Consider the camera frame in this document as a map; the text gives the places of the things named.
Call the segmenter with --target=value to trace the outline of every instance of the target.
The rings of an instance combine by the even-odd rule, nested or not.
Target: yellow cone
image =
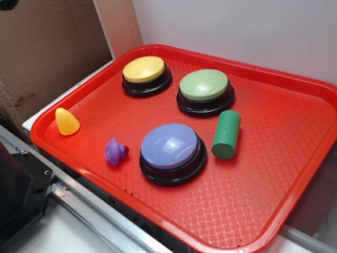
[[[80,129],[78,120],[66,109],[56,109],[55,118],[58,129],[62,135],[71,135]]]

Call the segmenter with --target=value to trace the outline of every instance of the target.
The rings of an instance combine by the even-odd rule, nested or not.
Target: blue button
[[[160,170],[178,168],[197,152],[197,136],[188,126],[178,123],[162,125],[143,140],[141,153],[145,161]]]

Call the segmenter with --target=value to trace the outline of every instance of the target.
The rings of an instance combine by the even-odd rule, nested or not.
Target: plastic tray
[[[122,89],[122,69],[133,59],[161,57],[173,83],[150,98]],[[226,73],[236,92],[231,110],[242,117],[237,153],[219,160],[211,147],[218,116],[194,118],[177,107],[182,77],[199,69]],[[80,121],[60,135],[55,110]],[[79,174],[199,252],[253,252],[278,233],[337,136],[337,87],[304,77],[163,45],[125,54],[59,101],[34,123],[32,140]],[[156,186],[143,176],[143,138],[166,123],[190,126],[205,142],[208,162],[193,181]],[[117,167],[104,149],[117,138],[130,147]]]

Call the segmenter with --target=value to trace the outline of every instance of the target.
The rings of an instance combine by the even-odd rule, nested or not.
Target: white surface
[[[337,85],[336,0],[133,0],[144,44]]]
[[[28,227],[3,253],[112,253],[91,229],[50,198],[45,217]]]
[[[283,236],[278,235],[276,239],[259,253],[311,253],[301,246],[289,241]]]

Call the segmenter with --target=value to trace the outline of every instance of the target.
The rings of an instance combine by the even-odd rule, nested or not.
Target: green cylinder
[[[212,146],[212,153],[220,159],[235,156],[241,116],[235,111],[223,111],[220,114]]]

